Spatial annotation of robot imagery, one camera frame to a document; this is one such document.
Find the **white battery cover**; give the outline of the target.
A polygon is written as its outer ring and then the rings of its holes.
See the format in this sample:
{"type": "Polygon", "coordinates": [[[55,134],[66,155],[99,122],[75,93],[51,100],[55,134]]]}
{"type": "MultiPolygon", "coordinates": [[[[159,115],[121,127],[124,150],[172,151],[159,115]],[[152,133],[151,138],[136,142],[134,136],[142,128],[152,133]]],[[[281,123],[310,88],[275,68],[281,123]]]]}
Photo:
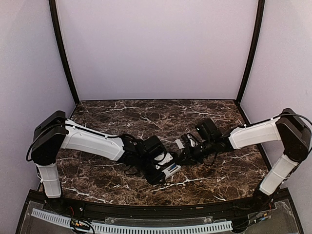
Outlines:
{"type": "Polygon", "coordinates": [[[179,149],[184,149],[184,145],[180,139],[176,139],[175,143],[177,144],[179,149]]]}

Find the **white remote control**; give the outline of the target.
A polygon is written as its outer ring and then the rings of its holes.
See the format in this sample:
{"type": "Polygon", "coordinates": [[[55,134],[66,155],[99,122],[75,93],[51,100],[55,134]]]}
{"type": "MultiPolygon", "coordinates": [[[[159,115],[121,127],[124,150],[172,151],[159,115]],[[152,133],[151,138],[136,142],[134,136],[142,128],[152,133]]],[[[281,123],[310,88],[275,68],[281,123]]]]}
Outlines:
{"type": "Polygon", "coordinates": [[[165,179],[168,179],[169,177],[173,176],[176,172],[178,172],[181,169],[180,165],[177,165],[176,163],[173,163],[172,165],[170,165],[169,167],[165,168],[162,172],[165,174],[165,179]],[[176,165],[177,167],[174,170],[169,170],[169,168],[172,165],[176,165]]]}

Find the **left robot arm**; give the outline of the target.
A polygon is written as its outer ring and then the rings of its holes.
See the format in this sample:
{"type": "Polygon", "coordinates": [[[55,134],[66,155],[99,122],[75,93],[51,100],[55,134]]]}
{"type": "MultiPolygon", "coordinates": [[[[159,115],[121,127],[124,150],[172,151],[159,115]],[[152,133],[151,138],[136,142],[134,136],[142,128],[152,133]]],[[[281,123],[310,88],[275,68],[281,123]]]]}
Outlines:
{"type": "Polygon", "coordinates": [[[88,129],[56,111],[36,127],[26,160],[35,163],[50,205],[63,213],[69,208],[62,189],[56,163],[60,149],[78,150],[138,169],[147,182],[157,185],[170,176],[167,151],[161,141],[152,136],[147,140],[129,134],[106,135],[88,129]]]}

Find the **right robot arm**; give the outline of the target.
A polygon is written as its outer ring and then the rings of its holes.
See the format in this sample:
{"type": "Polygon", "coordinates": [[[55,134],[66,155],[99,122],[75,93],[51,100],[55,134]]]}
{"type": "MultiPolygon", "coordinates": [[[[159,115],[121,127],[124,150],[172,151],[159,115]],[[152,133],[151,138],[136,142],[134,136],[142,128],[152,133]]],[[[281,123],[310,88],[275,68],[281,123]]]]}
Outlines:
{"type": "Polygon", "coordinates": [[[212,119],[207,118],[195,126],[202,139],[201,142],[191,134],[184,134],[181,137],[184,149],[178,163],[181,165],[203,163],[204,158],[211,154],[217,156],[246,146],[281,141],[284,146],[281,157],[259,184],[257,189],[259,193],[249,200],[249,208],[258,212],[267,205],[267,196],[271,196],[310,154],[312,132],[305,124],[306,121],[308,121],[306,117],[296,114],[291,108],[286,108],[281,114],[270,119],[239,126],[223,134],[212,119]]]}

